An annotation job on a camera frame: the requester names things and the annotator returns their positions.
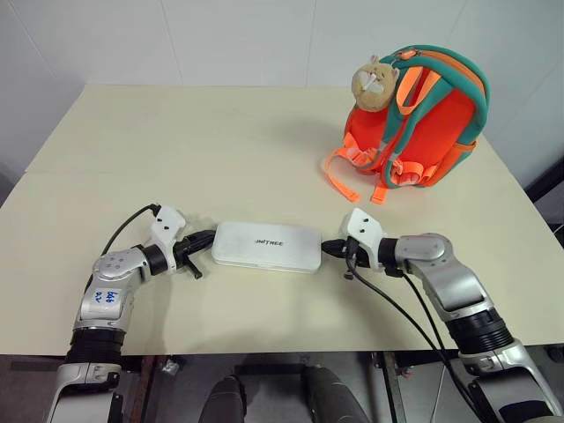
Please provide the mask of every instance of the beige tabletop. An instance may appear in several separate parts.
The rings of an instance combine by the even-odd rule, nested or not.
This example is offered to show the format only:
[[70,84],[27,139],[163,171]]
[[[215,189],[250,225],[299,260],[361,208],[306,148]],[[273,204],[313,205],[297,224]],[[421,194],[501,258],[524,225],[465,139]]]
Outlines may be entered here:
[[[320,162],[340,143],[352,96],[340,88],[88,86],[0,209],[0,353],[64,354],[81,293],[108,237],[145,204],[189,218],[311,226],[325,240],[353,205]],[[564,339],[564,252],[484,138],[431,189],[368,202],[371,178],[335,172],[390,236],[436,232],[479,276],[525,344]],[[151,217],[115,249],[147,241]],[[313,275],[194,261],[142,286],[124,352],[250,353],[427,348],[388,304],[323,257]],[[401,279],[368,277],[429,328]],[[449,338],[440,324],[441,332]]]

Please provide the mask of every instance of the orange strap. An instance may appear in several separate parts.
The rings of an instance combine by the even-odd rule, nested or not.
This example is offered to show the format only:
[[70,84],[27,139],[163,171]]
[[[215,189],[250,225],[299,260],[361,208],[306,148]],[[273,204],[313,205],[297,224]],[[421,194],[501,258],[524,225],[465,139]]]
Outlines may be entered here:
[[332,152],[327,157],[327,159],[325,159],[325,163],[323,164],[323,170],[325,170],[325,174],[327,175],[327,177],[329,178],[331,183],[335,186],[335,188],[338,189],[338,191],[341,194],[343,194],[346,197],[347,200],[352,201],[352,202],[359,201],[360,195],[359,195],[358,192],[355,192],[352,189],[348,188],[340,180],[338,180],[337,178],[335,178],[331,174],[331,172],[329,170],[329,164],[336,157],[343,157],[343,158],[346,159],[345,149],[339,148],[338,150],[335,150],[334,152]]
[[330,163],[336,157],[341,157],[343,159],[349,160],[356,167],[362,167],[374,160],[375,152],[363,152],[362,150],[360,150],[356,143],[356,140],[350,132],[347,132],[345,134],[343,144],[345,144],[345,147],[338,148],[327,157],[325,163],[323,164],[323,170],[325,171],[325,174],[327,175],[331,183],[335,186],[335,188],[339,190],[341,194],[346,197],[347,200],[356,202],[360,199],[359,193],[348,188],[331,174]]
[[423,81],[423,86],[421,87],[421,91],[419,92],[419,95],[417,96],[415,102],[411,106],[404,106],[404,103],[407,100],[407,97],[409,97],[410,92],[419,82],[421,73],[423,73],[422,66],[413,66],[412,68],[409,68],[402,78],[402,82],[397,88],[397,108],[399,108],[399,113],[404,116],[409,115],[413,110],[415,110],[415,108],[421,103],[421,101],[423,101],[431,92],[431,89],[437,83],[437,81],[441,79],[441,75],[433,70],[430,70],[427,74],[427,77],[425,78],[425,81]]
[[374,188],[370,201],[376,204],[384,204],[386,202],[386,194],[388,194],[388,187],[383,182],[379,182],[376,188]]

